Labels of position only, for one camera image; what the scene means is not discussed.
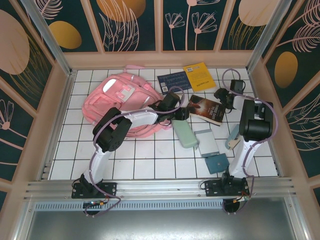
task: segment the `black mounting bracket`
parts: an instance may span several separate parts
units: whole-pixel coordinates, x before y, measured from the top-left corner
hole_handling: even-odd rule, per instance
[[[246,178],[230,176],[228,170],[218,180],[205,181],[204,189],[207,197],[236,197],[242,196],[243,192],[250,194]]]
[[[116,182],[102,182],[96,184],[101,190],[107,194],[115,196],[117,193]],[[72,199],[104,199],[106,196],[99,192],[91,183],[89,183],[84,175],[80,177],[80,182],[72,185]]]

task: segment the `leaf illustration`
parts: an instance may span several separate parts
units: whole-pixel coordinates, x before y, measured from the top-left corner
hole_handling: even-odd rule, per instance
[[[320,23],[320,0],[308,0],[302,16],[308,26],[318,25]]]
[[[62,0],[34,0],[42,17],[44,19],[53,20],[60,10],[63,8],[61,5]]]
[[[134,12],[123,1],[122,8],[115,0],[101,0],[101,3],[109,16],[100,14],[104,25],[103,45],[106,51],[135,51],[139,43],[139,26]]]
[[[104,37],[103,37],[103,45],[105,46],[106,50],[109,52],[112,52],[114,50],[114,43],[115,43],[115,36],[110,28],[110,20],[109,18],[105,19],[105,17],[100,14],[100,17],[102,19],[103,25],[104,25]]]
[[[320,24],[315,26],[305,25],[296,31],[293,39],[282,42],[277,47],[291,43],[296,52],[309,52],[320,43]]]
[[[299,150],[320,148],[320,94],[310,103],[292,109],[287,121]]]

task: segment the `grid tile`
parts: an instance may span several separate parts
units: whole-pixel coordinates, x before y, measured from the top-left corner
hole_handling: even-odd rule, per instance
[[[72,95],[68,109],[81,109],[84,104],[87,95]]]
[[[135,159],[154,159],[155,158],[154,141],[136,141],[134,158]]]
[[[156,179],[174,179],[176,178],[176,163],[171,159],[156,159],[154,172]]]
[[[239,68],[241,79],[245,80],[245,94],[254,96],[247,71]],[[159,93],[161,93],[157,76],[183,71],[182,68],[166,69],[133,69],[129,73],[146,79]],[[83,70],[78,71],[73,86],[72,95],[61,128],[59,142],[56,146],[50,179],[76,179],[88,167],[94,152],[92,126],[82,113],[82,105],[88,96],[107,76],[122,73],[123,69],[111,70]],[[202,92],[193,93],[186,90],[186,106],[192,94],[216,102],[214,92],[222,86],[221,68],[209,68],[217,87]],[[227,73],[226,83],[234,79],[235,73]],[[201,118],[191,116],[189,122],[193,131],[211,129],[220,153],[226,153],[229,162],[234,159],[238,149],[227,150],[226,139],[235,124],[239,123],[241,112],[233,110],[223,118],[223,124],[216,126]],[[277,170],[271,157],[269,145],[264,143],[255,153],[248,172],[258,176],[276,176]],[[175,178],[215,178],[222,173],[209,174],[205,160],[201,158],[199,149],[183,148],[172,128],[160,130],[146,138],[126,138],[119,149],[113,152],[107,160],[107,167],[103,178],[112,179],[175,179]]]
[[[60,141],[78,141],[81,125],[65,125]]]
[[[154,69],[140,69],[139,76],[147,81],[155,80],[155,70]]]
[[[66,112],[64,124],[81,124],[84,116],[81,109],[69,109]]]
[[[108,76],[108,70],[93,70],[91,82],[102,82]]]
[[[113,179],[133,179],[134,165],[133,159],[114,160]]]
[[[88,94],[90,82],[75,82],[72,90],[72,95]]]
[[[73,160],[54,161],[52,164],[50,180],[69,180],[73,165]]]
[[[56,152],[56,160],[75,159],[78,142],[76,141],[61,141],[59,142]]]
[[[175,155],[175,149],[172,141],[158,140],[155,141],[155,158],[168,159]]]
[[[134,179],[154,179],[155,160],[136,159],[134,161]]]
[[[193,158],[176,159],[176,178],[177,179],[194,179],[196,178],[196,162]]]
[[[92,70],[79,70],[75,76],[75,82],[90,82]]]
[[[194,158],[194,148],[184,148],[179,140],[174,141],[174,155],[176,158]]]

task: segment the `book cover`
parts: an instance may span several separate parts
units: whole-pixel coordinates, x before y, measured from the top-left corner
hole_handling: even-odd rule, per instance
[[[173,86],[180,87],[183,90],[191,89],[191,85],[185,71],[158,76],[158,81],[162,94],[167,94],[169,89]],[[175,88],[172,91],[175,93],[180,90]]]
[[[218,102],[192,95],[187,105],[190,115],[220,126],[224,118],[226,108]]]
[[[185,71],[194,92],[203,91],[216,86],[215,81],[204,62],[185,66],[183,70]]]

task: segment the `yellow circle pattern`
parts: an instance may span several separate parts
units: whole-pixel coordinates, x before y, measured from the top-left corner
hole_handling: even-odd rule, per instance
[[[289,51],[283,52],[277,59],[274,69],[275,83],[280,88],[288,87],[296,77],[298,70],[297,57]]]
[[[55,21],[49,25],[49,28],[60,47],[65,49],[80,47],[82,43],[81,35],[70,23]]]

